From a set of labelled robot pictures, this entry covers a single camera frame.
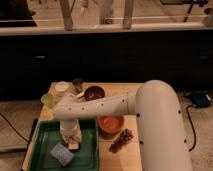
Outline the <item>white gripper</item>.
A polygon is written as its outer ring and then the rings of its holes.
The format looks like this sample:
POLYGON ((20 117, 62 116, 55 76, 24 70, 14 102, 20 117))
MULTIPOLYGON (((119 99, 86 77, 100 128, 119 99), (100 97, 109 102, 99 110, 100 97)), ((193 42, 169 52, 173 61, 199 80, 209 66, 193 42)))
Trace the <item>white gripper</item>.
POLYGON ((66 143, 80 143, 82 140, 80 124, 77 119, 61 121, 60 133, 66 143))

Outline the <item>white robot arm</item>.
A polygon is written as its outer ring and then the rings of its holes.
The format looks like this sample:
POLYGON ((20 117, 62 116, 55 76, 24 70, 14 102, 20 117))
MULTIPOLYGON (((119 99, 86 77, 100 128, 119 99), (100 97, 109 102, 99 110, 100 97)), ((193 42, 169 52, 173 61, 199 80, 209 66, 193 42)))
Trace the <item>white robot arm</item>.
POLYGON ((53 108, 63 128, 77 118, 134 115, 142 171, 193 171, 178 96, 161 80, 146 81, 133 92, 86 102, 64 95, 53 108))

